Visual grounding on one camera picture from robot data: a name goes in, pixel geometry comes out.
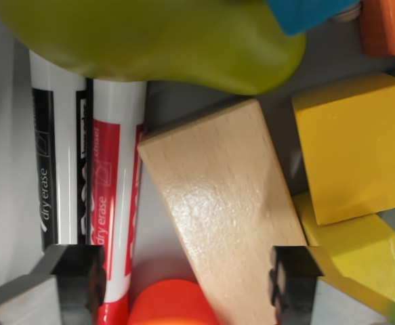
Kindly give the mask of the black silver gripper left finger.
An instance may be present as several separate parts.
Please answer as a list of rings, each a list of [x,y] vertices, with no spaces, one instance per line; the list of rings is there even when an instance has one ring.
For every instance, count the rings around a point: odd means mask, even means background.
[[[96,324],[104,260],[102,246],[50,245],[29,274],[0,286],[0,324]]]

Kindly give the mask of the black silver gripper right finger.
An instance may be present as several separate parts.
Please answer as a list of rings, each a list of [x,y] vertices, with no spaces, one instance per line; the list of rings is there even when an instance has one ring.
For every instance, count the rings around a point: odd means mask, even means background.
[[[384,296],[345,277],[321,246],[273,246],[270,301],[278,324],[391,324]]]

